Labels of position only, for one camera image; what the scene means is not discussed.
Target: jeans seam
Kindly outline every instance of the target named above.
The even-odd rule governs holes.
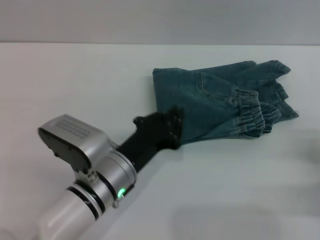
[[[255,128],[257,129],[258,128],[258,126],[257,126],[257,123],[256,123],[256,120],[255,120],[255,114],[254,114],[254,112],[253,112],[253,109],[252,109],[252,95],[251,95],[251,93],[249,92],[249,103],[250,103],[250,112],[251,112],[251,114],[252,114],[252,119],[253,119],[253,122],[254,122],[254,126],[255,126]]]
[[[238,103],[238,110],[239,110],[239,122],[240,122],[240,126],[241,126],[241,133],[240,133],[240,136],[242,136],[242,134],[244,133],[244,126],[242,124],[242,120],[241,120],[241,108],[240,108],[240,101],[239,101],[239,97],[240,97],[240,94],[239,94],[239,90],[236,91],[236,101]]]

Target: blue jeans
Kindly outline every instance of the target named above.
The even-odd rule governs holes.
[[[246,61],[193,71],[155,68],[157,110],[166,112],[173,105],[184,109],[182,144],[225,137],[257,138],[269,133],[282,116],[283,108],[277,106],[284,101],[273,88],[275,78],[285,73],[273,70],[274,62],[257,65]]]
[[[223,78],[241,89],[255,90],[259,101],[276,107],[281,117],[278,122],[299,117],[286,102],[289,96],[277,78],[288,74],[291,69],[277,60],[256,64],[244,61],[224,66],[194,70]]]

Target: gray wall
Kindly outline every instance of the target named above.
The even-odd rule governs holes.
[[[320,44],[320,0],[0,0],[1,42]]]

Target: jeans pocket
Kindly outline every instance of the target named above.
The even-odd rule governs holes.
[[[220,101],[236,101],[238,87],[220,77],[197,73],[198,88],[206,96]]]

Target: black ring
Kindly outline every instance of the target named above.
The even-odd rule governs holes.
[[[78,189],[74,188],[73,186],[69,186],[66,190],[69,190],[70,192],[73,192],[75,195],[77,195],[91,210],[91,212],[94,215],[95,220],[99,218],[98,211],[95,209],[94,205],[89,201],[89,199],[82,194]]]
[[[106,207],[104,205],[104,202],[101,200],[101,198],[96,194],[96,192],[88,185],[83,183],[82,181],[75,181],[74,184],[79,185],[81,188],[83,188],[85,191],[87,191],[93,199],[96,201],[96,203],[99,205],[101,212],[104,213],[106,211]]]
[[[98,177],[100,178],[100,180],[104,183],[104,185],[109,189],[109,191],[112,194],[113,200],[117,200],[118,196],[116,193],[116,190],[114,189],[114,187],[111,185],[111,183],[100,173],[100,172],[96,172],[96,174],[98,175]]]

